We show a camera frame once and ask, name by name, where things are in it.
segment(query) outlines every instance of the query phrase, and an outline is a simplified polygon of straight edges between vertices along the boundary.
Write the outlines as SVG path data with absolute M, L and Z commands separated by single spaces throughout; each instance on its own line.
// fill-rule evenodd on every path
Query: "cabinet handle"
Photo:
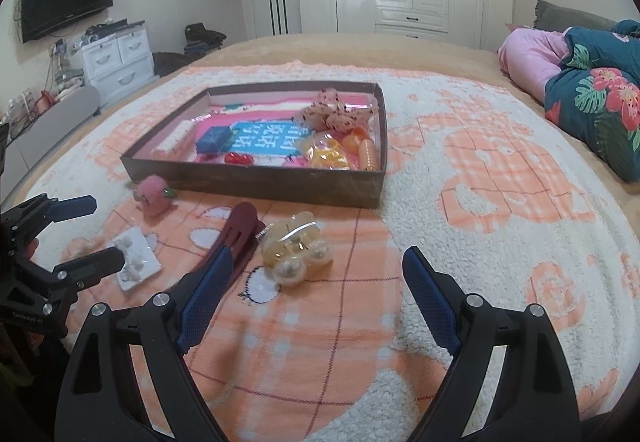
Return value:
M 133 81 L 133 78 L 136 76 L 136 72 L 133 72 L 131 74 L 129 74 L 128 76 L 124 76 L 123 78 L 119 78 L 118 82 L 123 85 L 123 86 L 127 86 L 127 84 L 131 84 Z

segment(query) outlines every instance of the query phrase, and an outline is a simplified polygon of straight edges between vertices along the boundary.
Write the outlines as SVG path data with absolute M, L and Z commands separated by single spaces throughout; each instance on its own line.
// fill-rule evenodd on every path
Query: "red toy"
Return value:
M 159 176 L 152 175 L 140 182 L 133 193 L 134 199 L 142 205 L 145 216 L 153 217 L 164 213 L 177 196 L 173 189 Z
M 225 164 L 233 164 L 236 166 L 252 166 L 254 165 L 254 157 L 251 155 L 241 155 L 239 153 L 227 153 L 225 155 Z

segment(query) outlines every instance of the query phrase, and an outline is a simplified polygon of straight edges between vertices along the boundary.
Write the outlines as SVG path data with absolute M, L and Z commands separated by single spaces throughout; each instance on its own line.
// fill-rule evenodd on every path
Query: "brown tray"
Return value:
M 211 104 L 220 105 L 233 104 L 234 101 L 260 102 L 263 100 L 266 102 L 276 92 L 308 91 L 311 94 L 322 88 L 335 88 L 342 92 L 360 92 L 375 97 L 379 111 L 378 116 L 374 118 L 374 132 L 380 133 L 380 171 L 246 167 L 136 157 L 143 148 L 148 150 L 149 145 L 159 141 L 158 138 L 154 138 L 167 126 L 201 115 L 202 110 L 209 107 L 209 101 Z M 252 100 L 243 99 L 243 94 L 251 94 Z M 379 85 L 364 82 L 312 80 L 240 84 L 206 89 L 154 126 L 120 159 L 135 183 L 141 182 L 150 175 L 158 175 L 175 189 L 245 198 L 375 209 L 380 205 L 385 178 L 386 147 L 385 101 Z

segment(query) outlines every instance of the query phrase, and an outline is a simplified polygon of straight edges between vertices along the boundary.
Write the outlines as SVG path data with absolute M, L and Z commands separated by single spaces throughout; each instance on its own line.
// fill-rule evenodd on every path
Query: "yellow toy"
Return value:
M 272 223 L 258 235 L 258 241 L 264 265 L 284 286 L 305 281 L 311 272 L 333 260 L 329 242 L 321 237 L 309 211 Z
M 340 142 L 329 134 L 318 133 L 303 139 L 298 148 L 308 160 L 308 167 L 312 169 L 349 170 L 352 168 Z

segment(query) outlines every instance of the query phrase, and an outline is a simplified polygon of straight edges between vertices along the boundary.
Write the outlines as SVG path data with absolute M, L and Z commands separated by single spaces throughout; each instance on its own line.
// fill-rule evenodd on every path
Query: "metal screw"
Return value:
M 154 296 L 154 305 L 156 305 L 157 307 L 163 307 L 164 305 L 166 305 L 167 303 L 169 303 L 169 300 L 171 298 L 169 297 L 169 294 L 156 294 Z
M 529 312 L 531 312 L 535 317 L 542 317 L 545 315 L 545 309 L 538 304 L 531 305 L 529 307 Z
M 91 307 L 91 314 L 93 316 L 101 316 L 102 314 L 104 314 L 105 310 L 107 310 L 107 305 L 105 305 L 104 303 L 96 303 Z
M 466 297 L 466 304 L 473 308 L 480 308 L 484 304 L 484 299 L 478 294 L 469 294 Z

